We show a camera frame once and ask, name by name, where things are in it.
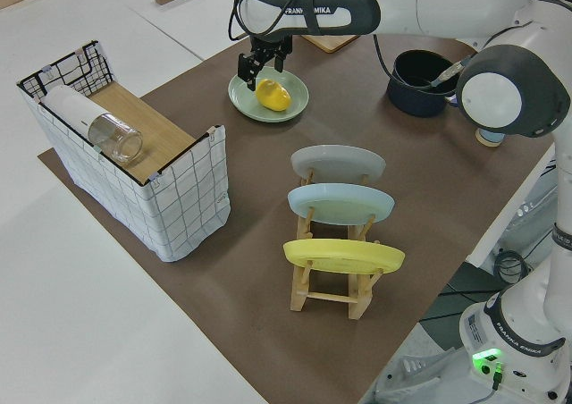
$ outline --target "brown tabletop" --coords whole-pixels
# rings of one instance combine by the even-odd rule
[[[455,41],[417,37],[382,37],[381,44],[387,63],[408,49],[431,49],[453,61],[469,51]],[[286,69],[306,83],[308,106],[289,122],[255,122],[227,95],[237,56],[247,51],[240,43],[144,96],[195,137],[213,124],[226,127],[231,215],[185,259],[162,263],[72,184],[53,150],[40,158],[268,402],[353,404],[551,139],[509,137],[488,148],[454,108],[431,119],[405,115],[384,95],[387,77],[370,37],[333,55],[295,38]],[[406,258],[374,286],[358,321],[348,319],[347,305],[328,301],[311,299],[302,312],[289,311],[292,267],[282,244],[295,238],[286,196],[299,184],[290,155],[316,144],[363,147],[387,162],[373,186],[396,206],[368,239],[399,248]],[[342,275],[312,280],[321,291],[346,286]]]

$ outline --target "black pot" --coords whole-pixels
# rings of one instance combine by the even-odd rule
[[[458,75],[437,87],[424,90],[415,87],[429,85],[451,65],[449,60],[431,51],[406,51],[395,60],[393,76],[412,87],[403,86],[391,79],[387,86],[387,95],[391,102],[406,114],[435,116],[445,108],[445,97],[455,93]]]

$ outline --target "white plate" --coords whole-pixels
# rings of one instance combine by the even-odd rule
[[[298,77],[266,66],[258,73],[257,85],[264,78],[275,80],[286,88],[290,93],[290,106],[285,111],[275,112],[260,105],[254,91],[248,89],[247,83],[235,75],[229,83],[229,97],[234,106],[248,118],[262,122],[283,122],[298,116],[306,108],[309,94],[306,85]]]
[[[362,225],[374,215],[374,222],[387,218],[395,201],[384,192],[351,183],[314,183],[290,191],[292,211],[303,218],[314,208],[312,221],[332,225]]]
[[[312,182],[362,183],[377,181],[385,169],[379,155],[345,145],[316,145],[303,147],[290,158],[294,172],[307,179],[313,171]]]

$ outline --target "white circular joint cap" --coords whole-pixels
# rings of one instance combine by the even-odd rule
[[[514,122],[522,109],[522,97],[515,84],[498,73],[479,73],[461,93],[463,107],[477,124],[488,128]]]

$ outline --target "clear glass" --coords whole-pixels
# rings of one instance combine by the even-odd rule
[[[88,139],[122,164],[135,158],[143,146],[141,133],[111,114],[101,114],[91,123]]]

